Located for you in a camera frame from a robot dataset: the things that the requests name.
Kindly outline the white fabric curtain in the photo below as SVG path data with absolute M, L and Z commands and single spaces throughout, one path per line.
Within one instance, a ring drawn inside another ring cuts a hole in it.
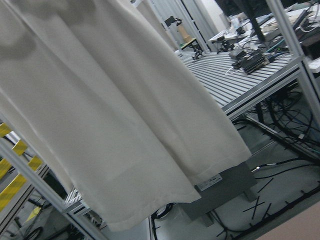
M 1 1 L 0 110 L 112 231 L 251 156 L 128 0 Z

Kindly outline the aluminium slatted table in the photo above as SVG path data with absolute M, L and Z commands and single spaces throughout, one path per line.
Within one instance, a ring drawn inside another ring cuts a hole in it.
M 198 59 L 190 51 L 182 52 L 180 60 L 216 100 L 224 113 L 233 120 L 295 80 L 298 60 L 284 54 L 252 73 L 233 70 L 229 54 L 209 52 Z

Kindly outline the black electronics box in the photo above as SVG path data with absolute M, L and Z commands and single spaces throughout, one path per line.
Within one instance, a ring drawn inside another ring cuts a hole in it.
M 240 58 L 237 59 L 236 62 L 232 63 L 231 66 L 235 70 L 243 70 L 247 75 L 258 70 L 264 65 L 264 62 L 266 61 L 266 57 L 260 50 L 256 50 L 249 55 L 244 55 L 243 53 L 241 53 L 237 56 Z

